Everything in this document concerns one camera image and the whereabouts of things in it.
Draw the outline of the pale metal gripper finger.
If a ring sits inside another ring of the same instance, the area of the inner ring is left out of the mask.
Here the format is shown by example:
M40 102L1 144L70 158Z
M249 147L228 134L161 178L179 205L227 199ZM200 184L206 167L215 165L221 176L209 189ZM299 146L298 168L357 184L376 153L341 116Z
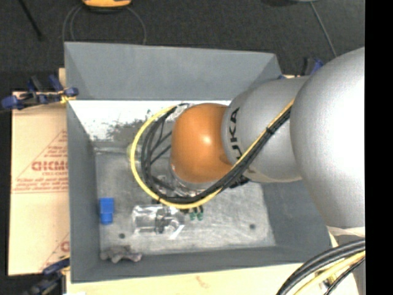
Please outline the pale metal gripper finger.
M165 226L150 226L150 227L137 227L133 231L135 236L154 237L158 236L165 239L175 239L183 230L184 225L165 225Z
M156 219L166 216L163 205L137 205L133 208L132 216L135 219Z

